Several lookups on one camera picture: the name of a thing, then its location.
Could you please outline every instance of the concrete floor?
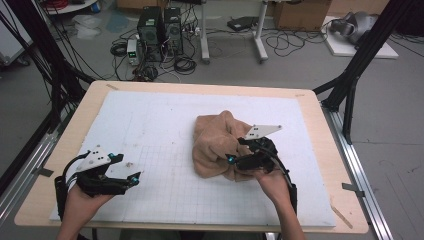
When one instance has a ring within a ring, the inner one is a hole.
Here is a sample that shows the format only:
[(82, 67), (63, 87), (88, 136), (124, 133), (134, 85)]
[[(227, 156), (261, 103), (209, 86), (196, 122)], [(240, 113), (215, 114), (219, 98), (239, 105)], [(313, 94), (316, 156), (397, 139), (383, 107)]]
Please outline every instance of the concrete floor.
[[(82, 11), (78, 14), (91, 14)], [(71, 37), (80, 55), (100, 76), (113, 74), (111, 42), (122, 33), (135, 28), (136, 21), (118, 14), (108, 5), (96, 17), (102, 19), (102, 33), (94, 40)], [(72, 14), (63, 16), (66, 20)], [(119, 22), (122, 28), (114, 32)], [(210, 26), (226, 28), (227, 19), (208, 21)], [(409, 48), (424, 53), (424, 45), (400, 41)], [(256, 48), (250, 36), (209, 35), (211, 63), (200, 61), (191, 75), (161, 75), (155, 82), (258, 86), (313, 89), (342, 73), (350, 57), (334, 57), (324, 43), (306, 45), (288, 57), (279, 57), (265, 46), (269, 60), (259, 64)], [(357, 86), (353, 114), (352, 140), (386, 218), (394, 239), (423, 239), (424, 236), (424, 59), (398, 44), (388, 44), (399, 54), (396, 60), (375, 59), (362, 75)], [(89, 75), (94, 75), (83, 67)], [(119, 76), (131, 77), (132, 67), (124, 60)], [(0, 72), (0, 174), (19, 153), (49, 111), (48, 94), (34, 64), (17, 64)], [(325, 99), (327, 93), (319, 95)], [(53, 239), (55, 228), (19, 227), (13, 223), (20, 199), (0, 228), (0, 239), (33, 239), (42, 234)], [(118, 239), (119, 230), (100, 229), (100, 239)], [(370, 231), (365, 235), (308, 234), (309, 239), (375, 239)]]

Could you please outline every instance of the person's forearm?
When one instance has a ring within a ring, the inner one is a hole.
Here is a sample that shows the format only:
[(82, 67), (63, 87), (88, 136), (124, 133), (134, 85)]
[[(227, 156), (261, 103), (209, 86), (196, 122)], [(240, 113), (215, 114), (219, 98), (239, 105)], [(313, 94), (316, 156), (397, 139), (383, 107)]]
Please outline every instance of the person's forearm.
[(78, 233), (70, 233), (70, 232), (66, 232), (66, 231), (59, 231), (59, 234), (56, 237), (56, 240), (77, 240), (78, 238)]
[(63, 222), (60, 226), (56, 240), (77, 240), (81, 228), (72, 223)]
[(304, 240), (305, 234), (302, 231), (296, 213), (290, 202), (275, 201), (274, 205), (280, 219), (281, 234), (284, 240)]

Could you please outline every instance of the desk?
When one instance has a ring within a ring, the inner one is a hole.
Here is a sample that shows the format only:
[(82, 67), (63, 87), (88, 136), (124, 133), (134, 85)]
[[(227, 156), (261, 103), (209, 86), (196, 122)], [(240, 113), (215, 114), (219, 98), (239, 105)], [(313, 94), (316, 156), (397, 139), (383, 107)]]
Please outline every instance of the desk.
[(72, 4), (72, 3), (70, 3), (68, 6), (66, 6), (63, 9), (47, 10), (47, 11), (49, 12), (50, 15), (63, 14), (63, 13), (78, 11), (78, 10), (81, 10), (83, 8), (89, 7), (89, 6), (94, 5), (94, 4), (98, 4), (97, 0), (87, 0), (83, 4)]
[[(206, 36), (206, 6), (207, 0), (202, 0), (202, 29), (200, 36), (200, 45), (202, 47), (202, 60), (206, 64), (210, 63), (209, 58), (209, 48), (208, 48), (208, 39)], [(259, 22), (258, 22), (258, 30), (253, 32), (253, 39), (255, 40), (256, 47), (259, 51), (259, 61), (260, 63), (268, 60), (268, 55), (266, 54), (264, 44), (261, 39), (262, 27), (264, 25), (266, 9), (268, 7), (268, 0), (262, 0), (261, 9), (259, 12)]]
[[(113, 81), (94, 82), (80, 106), (68, 124), (65, 132), (51, 154), (45, 168), (53, 170), (50, 177), (39, 176), (15, 217), (15, 223), (23, 226), (59, 226), (59, 222), (49, 220), (55, 206), (53, 187), (54, 177), (61, 174), (66, 163), (74, 158), (83, 142), (92, 122), (97, 116), (107, 93), (114, 90), (164, 92), (164, 93), (197, 93), (217, 95), (282, 97), (296, 99), (300, 105), (305, 125), (321, 169), (321, 174), (334, 211), (336, 227), (312, 228), (305, 227), (306, 232), (332, 233), (365, 233), (368, 231), (361, 206), (354, 192), (343, 190), (342, 183), (350, 183), (330, 129), (322, 113), (315, 94), (310, 90), (164, 84), (164, 83), (129, 83)], [(226, 225), (191, 225), (191, 224), (153, 224), (153, 223), (122, 223), (122, 222), (90, 222), (89, 227), (108, 228), (150, 228), (150, 229), (185, 229), (211, 231), (259, 231), (278, 232), (278, 227), (272, 226), (226, 226)]]

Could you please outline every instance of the white grid board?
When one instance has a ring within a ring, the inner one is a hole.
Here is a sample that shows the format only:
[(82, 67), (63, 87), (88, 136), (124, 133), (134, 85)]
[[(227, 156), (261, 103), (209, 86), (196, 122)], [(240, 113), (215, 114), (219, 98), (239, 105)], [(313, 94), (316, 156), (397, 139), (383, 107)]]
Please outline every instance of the white grid board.
[[(107, 152), (122, 153), (123, 162), (111, 165), (106, 175), (126, 178), (141, 171), (140, 184), (114, 197), (93, 220), (279, 225), (272, 202), (256, 180), (203, 179), (194, 172), (191, 150), (196, 117), (223, 110), (251, 125), (283, 126), (268, 137), (298, 186), (301, 225), (335, 226), (296, 99), (126, 91), (108, 94), (80, 154), (98, 144)], [(51, 218), (58, 219), (55, 211)]]

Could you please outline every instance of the crumpled cloth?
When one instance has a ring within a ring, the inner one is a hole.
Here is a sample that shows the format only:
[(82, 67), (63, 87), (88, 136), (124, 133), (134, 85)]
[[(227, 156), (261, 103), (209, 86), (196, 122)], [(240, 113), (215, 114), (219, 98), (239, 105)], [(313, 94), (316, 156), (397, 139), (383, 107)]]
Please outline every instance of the crumpled cloth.
[(192, 150), (195, 172), (209, 178), (223, 174), (227, 179), (243, 181), (253, 176), (238, 170), (227, 162), (225, 154), (237, 157), (251, 154), (240, 145), (237, 138), (246, 136), (252, 126), (234, 119), (231, 112), (225, 110), (219, 115), (198, 116), (194, 128)]

